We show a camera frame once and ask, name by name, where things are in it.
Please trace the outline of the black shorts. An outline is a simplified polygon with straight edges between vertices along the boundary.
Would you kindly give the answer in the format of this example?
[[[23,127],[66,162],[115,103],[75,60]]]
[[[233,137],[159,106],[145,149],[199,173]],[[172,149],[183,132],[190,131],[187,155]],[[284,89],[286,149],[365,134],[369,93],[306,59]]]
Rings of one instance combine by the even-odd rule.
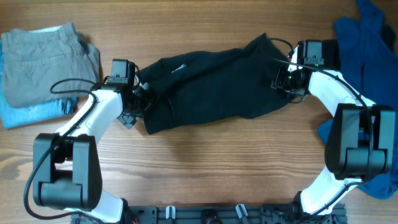
[[[266,34],[242,49],[196,51],[162,58],[141,70],[155,95],[144,113],[149,134],[232,116],[256,118],[295,97],[271,83],[287,57]]]

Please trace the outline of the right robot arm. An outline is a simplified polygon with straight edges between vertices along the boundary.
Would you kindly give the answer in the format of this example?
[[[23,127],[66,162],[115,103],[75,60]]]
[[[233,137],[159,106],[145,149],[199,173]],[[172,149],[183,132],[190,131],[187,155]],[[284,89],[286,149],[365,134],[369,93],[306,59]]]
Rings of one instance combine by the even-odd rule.
[[[290,204],[292,223],[317,221],[353,188],[392,167],[395,111],[360,95],[327,60],[325,40],[302,40],[283,61],[271,87],[318,98],[333,116],[325,145],[325,168]]]

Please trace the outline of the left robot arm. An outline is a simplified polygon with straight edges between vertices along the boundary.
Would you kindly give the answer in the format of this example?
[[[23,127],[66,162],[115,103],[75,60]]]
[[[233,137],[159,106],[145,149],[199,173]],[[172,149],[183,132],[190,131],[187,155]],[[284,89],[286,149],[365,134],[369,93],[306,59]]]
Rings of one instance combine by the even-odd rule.
[[[55,133],[41,133],[33,145],[34,167],[24,190],[27,212],[43,220],[29,205],[61,210],[52,219],[71,216],[73,223],[137,223],[125,199],[103,189],[97,145],[113,120],[132,128],[152,103],[139,67],[114,59],[111,74],[94,83],[81,110]]]

